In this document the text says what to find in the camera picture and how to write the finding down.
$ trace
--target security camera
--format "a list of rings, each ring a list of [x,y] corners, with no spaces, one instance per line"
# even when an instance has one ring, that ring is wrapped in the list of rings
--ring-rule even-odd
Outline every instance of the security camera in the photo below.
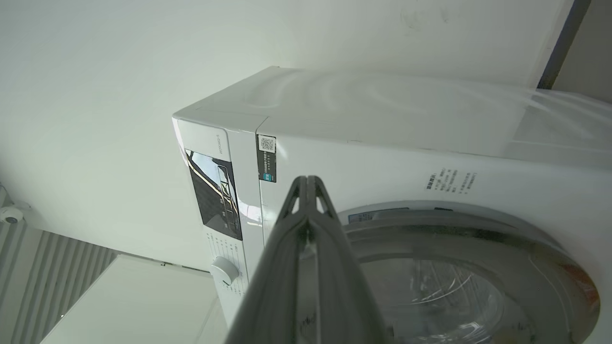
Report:
[[[23,220],[23,212],[15,206],[0,208],[0,220],[12,225]]]

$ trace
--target brand logo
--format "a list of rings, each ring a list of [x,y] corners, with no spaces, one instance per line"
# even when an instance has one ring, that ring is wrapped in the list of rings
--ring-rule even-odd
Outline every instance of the brand logo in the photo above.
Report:
[[[221,149],[221,138],[217,135],[217,147],[219,148],[219,154],[223,154],[223,149]]]

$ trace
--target black display panel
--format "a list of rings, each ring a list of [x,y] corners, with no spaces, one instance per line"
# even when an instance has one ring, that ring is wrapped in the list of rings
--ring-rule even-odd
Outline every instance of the black display panel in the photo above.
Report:
[[[231,162],[185,150],[202,223],[242,240]]]

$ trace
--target washing machine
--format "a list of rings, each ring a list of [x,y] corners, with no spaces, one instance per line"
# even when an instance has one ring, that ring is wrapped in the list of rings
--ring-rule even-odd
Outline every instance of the washing machine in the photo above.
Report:
[[[291,183],[316,175],[396,342],[612,337],[608,104],[270,67],[173,122],[228,324]],[[311,342],[316,310],[297,317]]]

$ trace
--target qr code sticker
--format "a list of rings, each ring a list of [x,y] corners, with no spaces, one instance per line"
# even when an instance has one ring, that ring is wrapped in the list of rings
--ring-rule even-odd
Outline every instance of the qr code sticker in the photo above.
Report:
[[[276,137],[259,135],[259,150],[276,153]]]

